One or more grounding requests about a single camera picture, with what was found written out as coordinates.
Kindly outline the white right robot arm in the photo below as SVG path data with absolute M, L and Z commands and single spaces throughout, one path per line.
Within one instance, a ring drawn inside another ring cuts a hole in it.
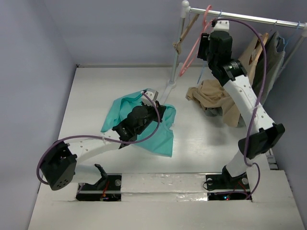
M 275 123 L 258 102 L 243 64 L 231 58 L 232 41 L 226 31 L 202 33 L 198 58 L 208 62 L 215 78 L 204 80 L 196 96 L 206 109 L 221 108 L 229 126 L 236 126 L 239 118 L 247 126 L 247 136 L 239 140 L 237 154 L 222 170 L 221 183 L 227 188 L 236 185 L 252 161 L 271 149 L 285 132 L 283 124 Z

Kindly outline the blue plastic hanger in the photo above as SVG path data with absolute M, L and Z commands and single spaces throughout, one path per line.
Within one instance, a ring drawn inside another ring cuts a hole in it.
M 206 67 L 207 67 L 207 61 L 204 61 L 203 66 L 202 66 L 202 70 L 201 70 L 201 73 L 200 73 L 200 76 L 199 76 L 198 81 L 197 81 L 197 84 L 200 83 L 200 80 L 202 78 L 203 72 L 204 72 Z

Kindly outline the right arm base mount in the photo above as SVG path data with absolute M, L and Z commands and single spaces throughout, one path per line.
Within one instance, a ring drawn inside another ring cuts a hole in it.
M 202 186 L 207 191 L 209 201 L 250 200 L 247 174 L 231 177 L 226 167 L 221 173 L 207 174 Z

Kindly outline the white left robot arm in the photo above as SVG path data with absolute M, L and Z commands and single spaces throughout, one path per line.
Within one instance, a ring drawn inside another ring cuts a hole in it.
M 118 150 L 149 139 L 137 139 L 152 122 L 162 122 L 166 106 L 158 101 L 141 103 L 132 109 L 123 121 L 99 136 L 76 135 L 78 142 L 69 138 L 54 142 L 43 154 L 36 169 L 39 181 L 53 191 L 60 190 L 73 181 L 77 166 L 107 151 Z

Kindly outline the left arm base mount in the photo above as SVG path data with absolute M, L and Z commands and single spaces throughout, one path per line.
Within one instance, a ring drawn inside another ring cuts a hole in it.
M 94 165 L 100 172 L 100 179 L 94 184 L 80 183 L 76 193 L 78 201 L 121 201 L 122 174 L 107 174 L 100 164 Z

